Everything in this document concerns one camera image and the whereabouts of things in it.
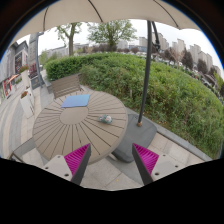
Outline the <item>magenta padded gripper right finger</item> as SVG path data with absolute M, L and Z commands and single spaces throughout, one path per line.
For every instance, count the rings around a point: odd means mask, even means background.
M 144 185 L 150 184 L 182 168 L 178 161 L 172 159 L 167 154 L 158 155 L 135 143 L 132 144 L 132 154 Z

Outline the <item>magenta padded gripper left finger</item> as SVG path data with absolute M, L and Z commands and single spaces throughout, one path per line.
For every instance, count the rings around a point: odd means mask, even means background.
M 84 176 L 89 158 L 91 145 L 86 144 L 66 156 L 56 155 L 43 170 L 79 185 Z

